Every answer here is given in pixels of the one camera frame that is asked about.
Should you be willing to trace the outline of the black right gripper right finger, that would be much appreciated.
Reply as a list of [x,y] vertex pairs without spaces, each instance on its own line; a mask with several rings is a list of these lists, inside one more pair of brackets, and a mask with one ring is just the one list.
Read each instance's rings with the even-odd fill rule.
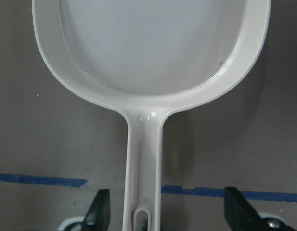
[[224,189],[224,216],[232,231],[267,231],[258,212],[235,187]]

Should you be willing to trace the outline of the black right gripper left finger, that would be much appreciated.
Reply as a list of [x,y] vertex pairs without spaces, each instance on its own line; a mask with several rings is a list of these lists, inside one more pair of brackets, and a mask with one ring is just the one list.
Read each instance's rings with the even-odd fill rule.
[[111,219],[110,190],[101,189],[94,197],[85,218],[85,231],[107,231]]

